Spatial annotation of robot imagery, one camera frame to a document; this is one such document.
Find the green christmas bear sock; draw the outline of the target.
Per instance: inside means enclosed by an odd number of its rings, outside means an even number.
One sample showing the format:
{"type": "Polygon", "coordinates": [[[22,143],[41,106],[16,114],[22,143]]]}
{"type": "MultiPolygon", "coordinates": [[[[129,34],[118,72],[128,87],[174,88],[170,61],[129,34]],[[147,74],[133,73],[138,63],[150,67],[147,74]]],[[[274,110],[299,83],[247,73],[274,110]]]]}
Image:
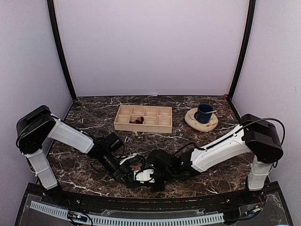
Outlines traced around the green christmas bear sock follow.
{"type": "Polygon", "coordinates": [[[140,182],[134,180],[136,172],[141,169],[142,165],[141,162],[135,162],[128,165],[127,188],[138,188],[142,186],[140,182]]]}

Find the black red yellow argyle sock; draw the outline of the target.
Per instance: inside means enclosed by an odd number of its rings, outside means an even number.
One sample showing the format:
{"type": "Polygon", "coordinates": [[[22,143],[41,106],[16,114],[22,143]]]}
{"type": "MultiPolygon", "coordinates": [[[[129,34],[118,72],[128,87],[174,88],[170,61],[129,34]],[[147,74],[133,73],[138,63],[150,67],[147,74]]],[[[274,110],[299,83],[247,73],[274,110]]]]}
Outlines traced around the black red yellow argyle sock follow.
{"type": "Polygon", "coordinates": [[[136,115],[132,115],[129,121],[130,124],[143,124],[143,122],[144,122],[144,117],[143,116],[137,117],[136,115]]]}

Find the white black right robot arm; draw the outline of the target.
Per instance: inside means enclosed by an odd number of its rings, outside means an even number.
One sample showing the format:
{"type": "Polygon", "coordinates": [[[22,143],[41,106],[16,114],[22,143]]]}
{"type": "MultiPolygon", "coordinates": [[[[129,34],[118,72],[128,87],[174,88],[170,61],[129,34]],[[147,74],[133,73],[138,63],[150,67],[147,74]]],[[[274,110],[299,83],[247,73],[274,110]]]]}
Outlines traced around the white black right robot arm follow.
{"type": "Polygon", "coordinates": [[[154,191],[163,191],[165,182],[171,179],[185,181],[237,155],[253,153],[247,189],[240,193],[242,203],[250,204],[263,189],[273,164],[284,154],[284,139],[279,138],[275,121],[280,122],[275,118],[260,119],[245,114],[231,132],[205,146],[195,146],[180,157],[162,149],[154,150],[146,159],[148,169],[134,171],[133,179],[141,184],[150,183],[154,191]]]}

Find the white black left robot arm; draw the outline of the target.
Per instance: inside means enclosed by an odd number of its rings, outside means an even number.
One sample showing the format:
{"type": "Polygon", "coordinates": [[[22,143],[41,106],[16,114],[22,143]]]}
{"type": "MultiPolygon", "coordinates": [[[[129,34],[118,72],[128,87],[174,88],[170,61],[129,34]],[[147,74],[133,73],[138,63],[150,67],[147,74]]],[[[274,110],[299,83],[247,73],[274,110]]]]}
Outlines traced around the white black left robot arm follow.
{"type": "Polygon", "coordinates": [[[123,142],[115,133],[94,138],[54,116],[45,105],[21,118],[16,124],[16,130],[16,146],[27,158],[42,186],[49,190],[48,198],[56,205],[66,202],[66,194],[57,188],[59,183],[43,152],[42,144],[46,138],[71,146],[98,160],[114,180],[128,188],[141,186],[141,183],[134,180],[135,175],[130,171],[132,159],[120,164],[113,155],[123,146],[123,142]]]}

